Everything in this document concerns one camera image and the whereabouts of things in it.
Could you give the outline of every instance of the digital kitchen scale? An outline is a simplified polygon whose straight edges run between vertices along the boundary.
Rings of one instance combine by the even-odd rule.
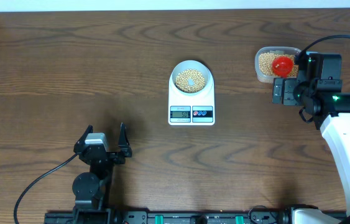
[[[200,71],[205,86],[196,93],[186,93],[176,86],[176,77],[187,69]],[[213,125],[214,81],[211,71],[202,63],[187,60],[179,63],[169,78],[168,123],[170,125]]]

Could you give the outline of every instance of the green tape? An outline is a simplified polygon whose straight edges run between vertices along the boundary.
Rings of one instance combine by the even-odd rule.
[[[236,224],[244,224],[244,217],[236,217]]]
[[[155,224],[163,224],[163,215],[155,216]]]

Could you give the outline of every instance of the scale label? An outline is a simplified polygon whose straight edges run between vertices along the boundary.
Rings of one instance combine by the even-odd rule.
[[[212,123],[213,106],[193,106],[194,123]]]
[[[191,106],[171,106],[170,122],[178,122],[178,123],[191,122]]]

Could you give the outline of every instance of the wooden tabletop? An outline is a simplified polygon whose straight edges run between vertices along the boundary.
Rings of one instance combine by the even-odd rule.
[[[248,210],[309,203],[345,210],[333,157],[299,108],[274,105],[256,78],[265,46],[299,49],[350,34],[350,9],[0,13],[0,223],[39,175],[73,155],[88,124],[116,150],[125,123],[133,158],[115,168],[111,203],[150,210]],[[350,40],[313,48],[343,56]],[[168,78],[201,60],[215,80],[216,124],[173,127]],[[21,223],[69,211],[78,159],[37,183]]]

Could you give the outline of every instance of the white backdrop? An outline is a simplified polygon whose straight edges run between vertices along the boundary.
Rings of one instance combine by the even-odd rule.
[[[350,7],[350,0],[0,0],[0,12]]]

